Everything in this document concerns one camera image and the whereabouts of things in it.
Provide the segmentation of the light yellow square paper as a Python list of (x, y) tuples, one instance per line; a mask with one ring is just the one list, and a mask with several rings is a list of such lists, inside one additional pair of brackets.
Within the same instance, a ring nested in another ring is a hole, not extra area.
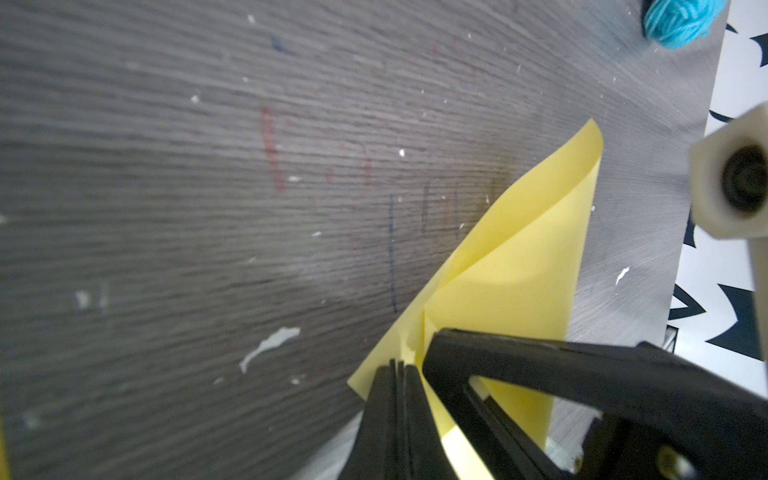
[[(589, 120), (511, 185), (349, 379), (366, 402), (376, 370), (394, 360), (398, 425), (398, 363), (414, 365), (456, 479), (497, 478), (425, 379), (430, 344), (444, 329), (548, 341), (565, 337), (603, 148), (602, 133)], [(482, 377), (470, 383), (543, 450), (550, 395)]]

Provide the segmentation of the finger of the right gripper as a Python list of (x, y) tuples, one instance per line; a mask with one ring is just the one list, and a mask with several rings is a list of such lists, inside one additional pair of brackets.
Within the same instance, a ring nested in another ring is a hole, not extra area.
[(592, 407), (581, 479), (763, 479), (766, 401), (678, 356), (634, 347), (534, 340), (444, 329), (425, 379), (497, 479), (565, 479), (482, 377)]

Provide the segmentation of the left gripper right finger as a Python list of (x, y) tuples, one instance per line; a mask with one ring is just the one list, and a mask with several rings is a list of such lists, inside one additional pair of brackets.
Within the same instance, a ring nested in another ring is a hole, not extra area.
[(398, 478), (456, 479), (418, 369), (398, 363)]

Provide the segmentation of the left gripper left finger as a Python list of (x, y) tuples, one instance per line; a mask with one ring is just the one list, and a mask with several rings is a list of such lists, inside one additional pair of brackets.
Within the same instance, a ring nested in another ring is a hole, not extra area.
[(376, 370), (349, 458), (339, 480), (396, 479), (397, 365)]

